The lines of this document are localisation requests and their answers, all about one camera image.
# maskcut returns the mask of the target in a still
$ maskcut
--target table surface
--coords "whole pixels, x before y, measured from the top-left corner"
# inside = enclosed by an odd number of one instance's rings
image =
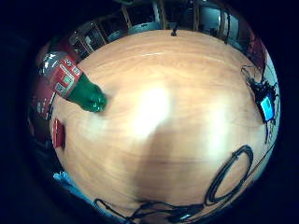
[[[50,127],[58,118],[66,132],[65,148],[55,149],[62,166],[91,200],[126,216],[146,200],[202,203],[232,152],[250,145],[254,167],[267,150],[240,72],[253,64],[212,36],[170,33],[126,36],[78,65],[107,95],[104,112],[83,111],[59,96],[53,104]],[[247,166],[241,156],[216,195],[230,191]]]

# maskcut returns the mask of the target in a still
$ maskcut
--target green bottle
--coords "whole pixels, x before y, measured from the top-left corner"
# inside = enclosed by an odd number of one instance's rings
[[[84,73],[66,100],[90,112],[103,111],[107,104],[106,96],[102,93],[101,89],[91,83]]]
[[[46,54],[41,73],[48,80],[49,86],[65,100],[90,112],[105,109],[106,96],[65,52],[53,51]]]

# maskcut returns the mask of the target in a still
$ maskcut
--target blue screen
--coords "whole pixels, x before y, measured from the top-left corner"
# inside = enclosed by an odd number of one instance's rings
[[[269,96],[266,96],[266,97],[263,98],[263,100],[261,101],[261,107],[262,107],[262,110],[263,110],[264,119],[266,121],[273,118],[274,111],[273,111],[273,107],[272,107]]]

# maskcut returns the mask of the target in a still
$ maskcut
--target red box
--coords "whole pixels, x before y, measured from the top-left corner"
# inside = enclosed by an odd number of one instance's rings
[[[64,125],[58,120],[55,119],[52,126],[52,142],[54,148],[64,147],[65,145],[65,132]]]

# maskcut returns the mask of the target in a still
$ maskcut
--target red object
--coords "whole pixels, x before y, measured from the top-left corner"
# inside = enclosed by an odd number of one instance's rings
[[[55,92],[48,86],[48,81],[44,77],[38,77],[31,107],[42,119],[50,119],[54,97]]]
[[[58,119],[55,119],[53,122],[52,133],[53,133],[52,141],[53,141],[54,148],[64,147],[65,144],[64,125]]]
[[[48,76],[49,86],[66,99],[75,88],[82,71],[76,67],[76,63],[67,54],[52,69]]]

